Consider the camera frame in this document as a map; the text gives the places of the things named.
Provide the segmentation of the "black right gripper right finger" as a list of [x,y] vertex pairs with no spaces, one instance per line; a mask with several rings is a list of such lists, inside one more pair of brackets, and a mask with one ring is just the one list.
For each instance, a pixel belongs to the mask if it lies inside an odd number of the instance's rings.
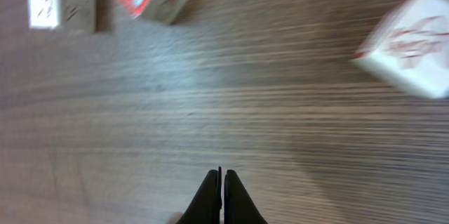
[[267,224],[234,170],[224,183],[224,224]]

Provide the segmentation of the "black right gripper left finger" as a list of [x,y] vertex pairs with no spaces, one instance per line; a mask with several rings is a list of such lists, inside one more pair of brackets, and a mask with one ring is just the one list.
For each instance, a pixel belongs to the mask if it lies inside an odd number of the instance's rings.
[[219,224],[222,169],[210,170],[177,224]]

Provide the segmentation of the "white block green side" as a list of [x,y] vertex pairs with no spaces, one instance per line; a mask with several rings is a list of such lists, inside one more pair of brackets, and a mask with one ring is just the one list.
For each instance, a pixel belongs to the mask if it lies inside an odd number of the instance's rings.
[[448,0],[405,0],[386,14],[354,63],[402,91],[448,97]]

